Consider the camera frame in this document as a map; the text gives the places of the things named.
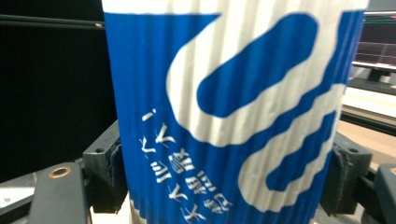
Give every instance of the white curved stripe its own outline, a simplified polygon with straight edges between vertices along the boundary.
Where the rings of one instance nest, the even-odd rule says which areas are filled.
[[[245,143],[254,133],[268,128],[280,114],[295,107],[304,93],[321,82],[335,50],[342,12],[346,8],[360,8],[364,2],[272,0],[230,1],[227,7],[223,4],[221,16],[178,52],[168,71],[166,89],[177,122],[197,140],[216,147]],[[197,102],[200,83],[290,13],[306,13],[318,22],[318,36],[310,57],[227,118],[202,111]],[[265,119],[257,120],[259,113]]]
[[[319,148],[318,157],[305,166],[304,174],[290,182],[285,191],[270,190],[265,181],[286,156],[301,148],[305,138],[320,128],[325,115],[337,111],[338,119],[344,89],[344,85],[333,85],[330,91],[315,100],[311,110],[295,119],[286,132],[273,137],[264,148],[245,160],[238,176],[238,186],[248,204],[262,212],[279,212],[283,206],[295,204],[298,195],[309,189],[332,148],[334,128],[332,137]]]
[[[222,13],[228,5],[244,3],[247,0],[102,0],[104,12],[123,14],[188,14]],[[309,0],[293,0],[296,4]],[[367,0],[332,0],[345,4],[345,10],[365,9]]]

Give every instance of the brass screw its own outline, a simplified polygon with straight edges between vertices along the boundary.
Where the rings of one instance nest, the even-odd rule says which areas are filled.
[[[49,177],[56,179],[68,175],[72,171],[69,166],[59,167],[49,173]]]

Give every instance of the paper cup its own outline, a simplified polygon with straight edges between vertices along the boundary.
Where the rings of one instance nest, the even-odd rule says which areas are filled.
[[[136,222],[308,223],[366,0],[103,0]]]

